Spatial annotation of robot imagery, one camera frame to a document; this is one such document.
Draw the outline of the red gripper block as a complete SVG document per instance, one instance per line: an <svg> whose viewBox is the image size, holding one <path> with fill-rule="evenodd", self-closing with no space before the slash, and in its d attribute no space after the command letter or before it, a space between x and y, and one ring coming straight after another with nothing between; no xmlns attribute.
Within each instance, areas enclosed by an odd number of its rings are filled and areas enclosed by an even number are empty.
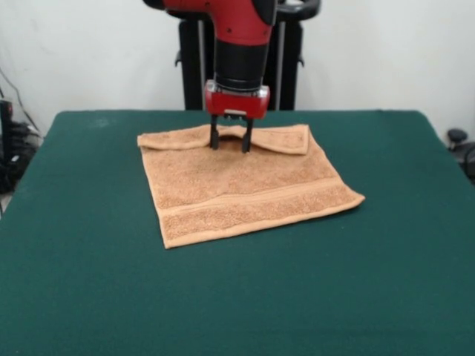
<svg viewBox="0 0 475 356"><path fill-rule="evenodd" d="M206 109L211 114L210 143L213 150L219 148L217 116L246 117L246 131L242 141L242 152L251 148L254 119L265 117L270 100L269 86L262 85L257 91L232 92L222 89L215 80L207 80L204 86Z"/></svg>

